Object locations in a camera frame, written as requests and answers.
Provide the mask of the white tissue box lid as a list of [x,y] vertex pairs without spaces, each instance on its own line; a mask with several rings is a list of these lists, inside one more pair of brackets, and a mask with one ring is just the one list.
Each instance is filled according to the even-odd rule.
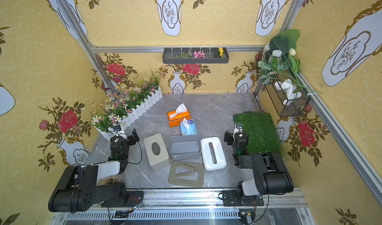
[[215,171],[226,167],[226,159],[218,137],[208,137],[201,140],[202,156],[207,171]]

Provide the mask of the blue tissue paper pack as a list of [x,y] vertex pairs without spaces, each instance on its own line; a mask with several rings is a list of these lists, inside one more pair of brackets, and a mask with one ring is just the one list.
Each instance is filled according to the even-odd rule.
[[198,134],[195,120],[194,119],[186,119],[184,118],[180,122],[181,135],[194,135]]

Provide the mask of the grey tissue box base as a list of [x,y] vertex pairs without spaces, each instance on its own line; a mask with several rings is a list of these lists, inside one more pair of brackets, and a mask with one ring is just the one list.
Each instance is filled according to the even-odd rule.
[[199,159],[202,155],[201,138],[198,134],[172,136],[168,152],[172,160]]

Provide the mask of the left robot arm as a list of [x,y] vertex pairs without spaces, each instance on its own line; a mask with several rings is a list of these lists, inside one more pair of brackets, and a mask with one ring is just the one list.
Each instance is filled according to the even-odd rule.
[[63,213],[85,212],[92,205],[101,202],[108,203],[111,207],[125,207],[131,199],[123,182],[98,185],[97,181],[122,174],[130,164],[130,147],[139,141],[136,129],[132,130],[131,135],[122,130],[115,131],[110,139],[111,156],[106,162],[68,166],[49,199],[48,210]]

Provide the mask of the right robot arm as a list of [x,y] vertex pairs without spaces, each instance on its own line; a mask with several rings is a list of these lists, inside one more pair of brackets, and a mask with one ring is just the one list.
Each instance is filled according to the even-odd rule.
[[240,169],[251,169],[253,178],[240,181],[237,186],[239,197],[283,195],[294,190],[294,184],[281,155],[277,152],[249,153],[249,135],[244,132],[224,134],[224,142],[233,147],[234,165]]

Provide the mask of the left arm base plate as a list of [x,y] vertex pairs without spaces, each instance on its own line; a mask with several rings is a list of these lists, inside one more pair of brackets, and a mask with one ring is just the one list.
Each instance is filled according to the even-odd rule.
[[103,208],[132,208],[143,201],[143,191],[123,191],[117,198],[102,202]]

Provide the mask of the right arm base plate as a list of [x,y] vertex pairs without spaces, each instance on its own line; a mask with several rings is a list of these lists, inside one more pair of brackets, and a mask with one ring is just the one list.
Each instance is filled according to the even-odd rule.
[[237,190],[224,190],[218,194],[218,198],[223,201],[225,207],[235,206],[263,206],[264,200],[260,195],[244,196]]

